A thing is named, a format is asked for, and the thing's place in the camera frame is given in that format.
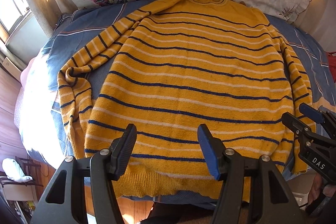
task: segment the wall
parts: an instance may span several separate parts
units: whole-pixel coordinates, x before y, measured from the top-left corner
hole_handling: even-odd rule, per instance
[[[47,41],[48,37],[30,12],[11,34],[6,47],[28,65]]]
[[[14,125],[14,109],[21,84],[0,68],[0,171],[5,158],[24,157],[27,153]]]

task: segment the metal screw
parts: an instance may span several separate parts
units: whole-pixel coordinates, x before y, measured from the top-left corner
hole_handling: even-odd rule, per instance
[[[73,161],[73,159],[74,159],[73,156],[66,156],[64,160],[66,162],[71,162],[71,161]]]
[[[110,151],[105,148],[105,149],[102,149],[100,152],[99,152],[102,156],[105,156],[105,155],[108,155],[108,153],[110,153]]]
[[[225,149],[225,154],[228,156],[232,156],[235,151],[232,148]]]
[[[267,155],[262,155],[261,156],[261,159],[263,160],[263,161],[270,161],[270,157],[269,156],[267,156]]]

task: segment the sweater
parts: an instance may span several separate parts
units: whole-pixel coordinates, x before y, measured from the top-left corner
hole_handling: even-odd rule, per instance
[[[110,58],[93,105],[85,76]],[[314,130],[298,109],[312,103],[305,69],[260,10],[230,0],[157,0],[132,12],[64,65],[58,92],[76,158],[108,148],[129,123],[137,127],[126,172],[113,182],[116,196],[189,190],[218,198],[221,182],[209,174],[197,140],[202,123],[226,148],[269,155],[280,171],[294,146],[293,172],[307,169],[298,140],[281,123],[288,111]]]

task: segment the wooden floor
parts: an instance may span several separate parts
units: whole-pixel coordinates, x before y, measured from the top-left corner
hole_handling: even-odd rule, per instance
[[[43,184],[44,187],[36,186],[36,195],[37,198],[40,199],[44,188],[47,186],[51,177],[55,173],[55,169],[46,164],[35,161],[36,163],[41,165],[41,172],[38,172],[38,181]],[[120,208],[120,212],[124,218],[125,224],[135,224],[140,220],[147,218],[151,208],[153,206],[152,201],[132,201],[127,198],[118,198],[118,205]],[[85,202],[86,202],[86,211],[88,214],[95,215],[92,203],[92,195],[91,188],[85,186]]]

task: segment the yellow sweater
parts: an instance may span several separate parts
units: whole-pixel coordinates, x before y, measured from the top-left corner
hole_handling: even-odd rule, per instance
[[[82,73],[116,54],[93,107]],[[281,115],[298,117],[300,103],[311,105],[308,76],[261,11],[230,0],[158,0],[136,10],[75,54],[58,74],[58,88],[76,158],[109,147],[136,125],[126,173],[114,183],[117,196],[191,190],[217,198],[221,182],[197,142],[201,123],[244,156],[270,155],[280,171],[294,144],[294,172],[307,168]]]

